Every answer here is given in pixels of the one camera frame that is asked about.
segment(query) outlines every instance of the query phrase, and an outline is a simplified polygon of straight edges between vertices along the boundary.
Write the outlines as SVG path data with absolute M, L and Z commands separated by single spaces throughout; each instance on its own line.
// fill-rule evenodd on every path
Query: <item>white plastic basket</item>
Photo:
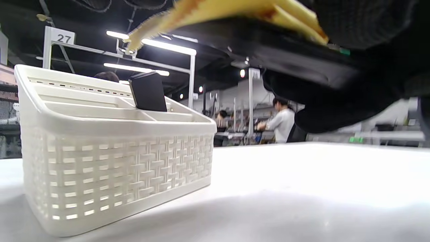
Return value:
M 135 108 L 128 85 L 15 66 L 24 184 L 51 235 L 81 234 L 210 184 L 216 124 L 169 98 Z

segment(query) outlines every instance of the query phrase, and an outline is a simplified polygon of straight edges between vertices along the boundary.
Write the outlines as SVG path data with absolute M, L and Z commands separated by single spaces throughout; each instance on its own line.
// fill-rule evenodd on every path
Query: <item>person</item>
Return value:
M 225 110 L 220 110 L 216 117 L 216 125 L 218 128 L 227 128 L 227 122 L 224 120 L 227 117 Z
M 286 143 L 294 125 L 294 111 L 288 103 L 280 99 L 273 99 L 273 106 L 278 113 L 268 122 L 261 122 L 257 130 L 274 130 L 276 143 Z
M 225 110 L 220 110 L 216 117 L 217 133 L 223 133 L 227 129 L 227 122 L 225 118 L 227 117 L 227 112 Z M 214 147 L 221 147 L 224 142 L 224 136 L 215 135 L 214 137 Z
M 120 82 L 120 79 L 118 78 L 118 76 L 112 71 L 100 72 L 94 77 L 102 80 L 107 80 L 107 81 L 113 81 L 118 83 Z

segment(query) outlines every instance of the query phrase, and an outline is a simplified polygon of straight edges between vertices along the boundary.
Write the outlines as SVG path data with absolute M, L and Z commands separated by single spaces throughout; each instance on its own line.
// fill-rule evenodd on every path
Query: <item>hand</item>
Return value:
M 266 129 L 266 123 L 263 123 L 263 122 L 258 123 L 257 130 L 264 130 L 264 129 Z

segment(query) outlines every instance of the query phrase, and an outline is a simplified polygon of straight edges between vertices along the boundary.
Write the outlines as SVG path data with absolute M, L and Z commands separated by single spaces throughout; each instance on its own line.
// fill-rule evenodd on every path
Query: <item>dark hair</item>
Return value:
M 273 103 L 273 106 L 275 106 L 277 103 L 279 103 L 282 106 L 288 106 L 288 102 L 285 102 L 285 101 L 277 99 L 277 98 L 274 98 L 272 103 Z
M 227 117 L 227 112 L 225 110 L 220 110 L 218 113 L 223 118 Z
M 120 82 L 120 79 L 118 78 L 118 76 L 111 71 L 100 72 L 94 77 L 102 80 L 107 80 L 107 81 Z
M 289 102 L 286 102 L 286 101 L 274 98 L 273 101 L 272 101 L 272 103 L 273 103 L 273 106 L 275 106 L 277 103 L 279 103 L 282 106 L 287 106 L 288 109 L 290 109 L 291 111 L 295 112 L 295 110 L 293 109 L 293 107 L 291 106 L 291 104 L 289 104 Z

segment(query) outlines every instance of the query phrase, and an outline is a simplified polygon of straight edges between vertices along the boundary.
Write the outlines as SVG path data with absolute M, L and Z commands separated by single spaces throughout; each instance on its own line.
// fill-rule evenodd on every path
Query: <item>black phone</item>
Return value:
M 159 74 L 154 72 L 144 78 L 129 82 L 136 108 L 167 112 L 163 84 Z

